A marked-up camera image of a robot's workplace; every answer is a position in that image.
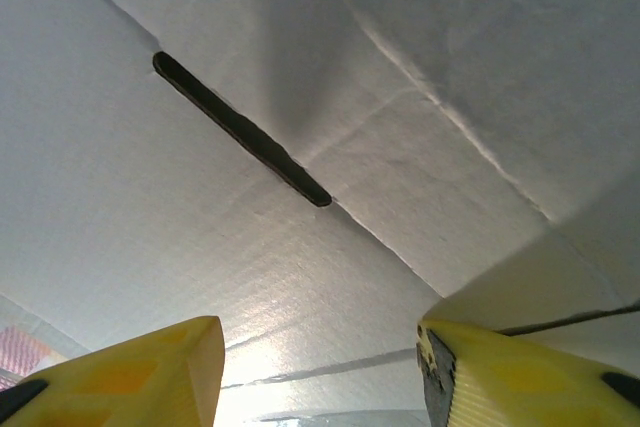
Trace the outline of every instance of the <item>white cardboard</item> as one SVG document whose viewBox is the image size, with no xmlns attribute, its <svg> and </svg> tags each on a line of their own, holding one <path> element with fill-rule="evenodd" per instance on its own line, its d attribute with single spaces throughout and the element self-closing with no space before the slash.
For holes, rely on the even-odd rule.
<svg viewBox="0 0 640 427">
<path fill-rule="evenodd" d="M 0 294 L 89 350 L 220 315 L 234 421 L 419 409 L 412 362 L 382 359 L 440 297 L 491 328 L 640 297 L 634 2 L 0 0 Z M 334 205 L 160 79 L 160 49 Z"/>
<path fill-rule="evenodd" d="M 538 332 L 524 338 L 638 375 L 639 320 L 640 314 L 627 314 Z"/>
</svg>

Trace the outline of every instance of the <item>yellow plastic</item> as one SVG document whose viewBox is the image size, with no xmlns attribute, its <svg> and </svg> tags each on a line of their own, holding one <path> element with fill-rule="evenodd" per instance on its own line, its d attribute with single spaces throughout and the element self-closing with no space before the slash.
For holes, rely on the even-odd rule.
<svg viewBox="0 0 640 427">
<path fill-rule="evenodd" d="M 434 357 L 429 331 L 456 359 L 447 427 L 640 426 L 640 409 L 600 378 L 605 372 L 629 375 L 619 369 L 476 327 L 428 319 L 418 329 L 424 359 Z"/>
<path fill-rule="evenodd" d="M 198 317 L 35 373 L 49 386 L 2 427 L 210 427 L 224 340 Z"/>
</svg>

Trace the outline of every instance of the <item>pink object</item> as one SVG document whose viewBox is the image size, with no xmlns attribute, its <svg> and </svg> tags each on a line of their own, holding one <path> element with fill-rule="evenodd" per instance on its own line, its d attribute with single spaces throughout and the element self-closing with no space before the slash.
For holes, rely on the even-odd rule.
<svg viewBox="0 0 640 427">
<path fill-rule="evenodd" d="M 0 332 L 0 368 L 20 376 L 29 375 L 51 349 L 14 326 Z M 9 379 L 0 378 L 0 386 Z"/>
</svg>

